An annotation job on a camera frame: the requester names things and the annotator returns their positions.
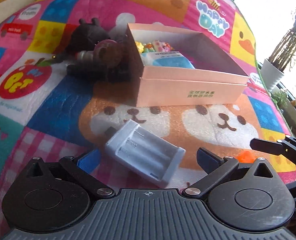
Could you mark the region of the yellow knitted corn toy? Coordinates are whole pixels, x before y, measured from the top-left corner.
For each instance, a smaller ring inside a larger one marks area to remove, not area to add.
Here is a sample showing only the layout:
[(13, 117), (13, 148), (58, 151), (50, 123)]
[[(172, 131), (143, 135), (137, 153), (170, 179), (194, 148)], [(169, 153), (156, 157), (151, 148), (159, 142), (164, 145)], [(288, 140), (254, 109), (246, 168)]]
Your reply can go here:
[(155, 49), (151, 43), (141, 43), (136, 41), (135, 44), (139, 53), (155, 52)]

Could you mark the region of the potted palm white pot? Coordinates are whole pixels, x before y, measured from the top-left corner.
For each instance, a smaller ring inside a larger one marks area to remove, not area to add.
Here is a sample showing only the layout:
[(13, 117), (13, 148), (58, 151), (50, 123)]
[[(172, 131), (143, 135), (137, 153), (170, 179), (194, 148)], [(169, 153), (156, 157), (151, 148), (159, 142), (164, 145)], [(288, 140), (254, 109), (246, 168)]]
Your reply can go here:
[(284, 70), (296, 54), (296, 16), (292, 28), (283, 36), (269, 58), (265, 59), (260, 75), (270, 93), (284, 76)]

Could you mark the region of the blue white tissue pack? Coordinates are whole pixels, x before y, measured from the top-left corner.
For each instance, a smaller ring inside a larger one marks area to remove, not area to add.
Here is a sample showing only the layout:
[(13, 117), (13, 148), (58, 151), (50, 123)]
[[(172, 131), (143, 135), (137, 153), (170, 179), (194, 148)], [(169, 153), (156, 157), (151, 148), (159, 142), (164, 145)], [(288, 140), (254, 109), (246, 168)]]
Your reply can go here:
[(194, 65), (179, 51), (142, 53), (140, 57), (144, 66), (195, 69)]

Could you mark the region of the orange knitted toy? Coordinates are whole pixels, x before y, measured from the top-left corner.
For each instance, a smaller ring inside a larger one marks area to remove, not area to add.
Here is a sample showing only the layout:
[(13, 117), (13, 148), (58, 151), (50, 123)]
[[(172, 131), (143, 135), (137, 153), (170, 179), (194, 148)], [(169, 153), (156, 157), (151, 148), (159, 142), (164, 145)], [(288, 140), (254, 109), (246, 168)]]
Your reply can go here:
[(237, 155), (236, 159), (240, 163), (254, 163), (256, 157), (251, 151), (242, 151), (240, 154)]

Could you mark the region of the colourful cartoon play mat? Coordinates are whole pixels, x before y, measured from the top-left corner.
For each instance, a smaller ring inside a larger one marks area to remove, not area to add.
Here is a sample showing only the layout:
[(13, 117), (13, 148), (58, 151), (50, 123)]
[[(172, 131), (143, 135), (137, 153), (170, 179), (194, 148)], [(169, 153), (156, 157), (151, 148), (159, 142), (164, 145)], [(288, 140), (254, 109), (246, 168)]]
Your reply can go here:
[[(98, 18), (113, 40), (130, 23), (160, 24), (203, 33), (250, 76), (233, 104), (136, 107), (132, 84), (69, 75), (55, 64), (80, 19)], [(0, 237), (8, 230), (1, 204), (33, 157), (57, 162), (94, 148), (103, 151), (109, 127), (128, 120), (185, 150), (169, 188), (182, 190), (201, 178), (196, 151), (238, 157), (255, 138), (290, 134), (261, 85), (255, 39), (232, 0), (38, 0), (0, 24)]]

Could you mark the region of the pink cardboard box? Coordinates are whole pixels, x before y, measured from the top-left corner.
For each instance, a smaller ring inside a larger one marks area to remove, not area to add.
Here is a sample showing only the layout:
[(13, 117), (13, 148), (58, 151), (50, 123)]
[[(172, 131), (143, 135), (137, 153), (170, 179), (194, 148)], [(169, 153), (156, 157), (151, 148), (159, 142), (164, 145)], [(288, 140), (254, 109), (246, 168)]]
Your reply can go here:
[[(154, 40), (169, 43), (195, 69), (144, 66), (135, 42)], [(130, 23), (127, 42), (137, 107), (233, 103), (247, 87), (246, 72), (215, 42), (197, 31)]]

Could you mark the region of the white battery charger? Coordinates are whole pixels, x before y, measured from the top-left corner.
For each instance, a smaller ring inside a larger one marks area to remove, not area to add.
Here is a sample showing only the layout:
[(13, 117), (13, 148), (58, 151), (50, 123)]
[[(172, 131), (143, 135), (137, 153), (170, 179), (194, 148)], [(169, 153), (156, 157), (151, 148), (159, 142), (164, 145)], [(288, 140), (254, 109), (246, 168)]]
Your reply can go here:
[(105, 144), (105, 153), (142, 178), (164, 188), (186, 150), (128, 120)]

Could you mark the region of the black plush cat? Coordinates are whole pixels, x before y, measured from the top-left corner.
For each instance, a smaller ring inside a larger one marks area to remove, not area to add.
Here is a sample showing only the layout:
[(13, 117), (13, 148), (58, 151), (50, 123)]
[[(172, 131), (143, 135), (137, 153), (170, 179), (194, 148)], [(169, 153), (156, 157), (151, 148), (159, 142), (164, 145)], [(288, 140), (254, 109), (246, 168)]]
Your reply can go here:
[(93, 51), (99, 42), (109, 39), (98, 18), (92, 18), (90, 23), (80, 18), (79, 26), (72, 32), (64, 52), (72, 55), (80, 51)]

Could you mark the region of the small potted plant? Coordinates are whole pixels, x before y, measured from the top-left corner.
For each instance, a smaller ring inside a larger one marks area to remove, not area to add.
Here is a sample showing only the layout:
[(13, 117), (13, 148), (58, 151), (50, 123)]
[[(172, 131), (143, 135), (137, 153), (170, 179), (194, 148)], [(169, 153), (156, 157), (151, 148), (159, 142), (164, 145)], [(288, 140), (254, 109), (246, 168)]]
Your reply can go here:
[(281, 89), (276, 92), (272, 93), (272, 99), (274, 103), (280, 108), (284, 109), (288, 106), (289, 99), (288, 99), (288, 93), (286, 90)]

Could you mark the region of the black roll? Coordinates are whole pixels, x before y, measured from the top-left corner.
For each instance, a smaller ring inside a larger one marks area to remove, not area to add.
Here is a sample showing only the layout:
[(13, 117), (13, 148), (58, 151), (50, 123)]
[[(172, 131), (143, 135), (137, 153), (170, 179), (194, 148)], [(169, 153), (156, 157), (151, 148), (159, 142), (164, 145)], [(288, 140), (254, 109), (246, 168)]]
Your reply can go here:
[(130, 80), (128, 70), (121, 69), (120, 67), (108, 68), (96, 65), (68, 64), (66, 72), (70, 76), (89, 82), (105, 81), (116, 83)]

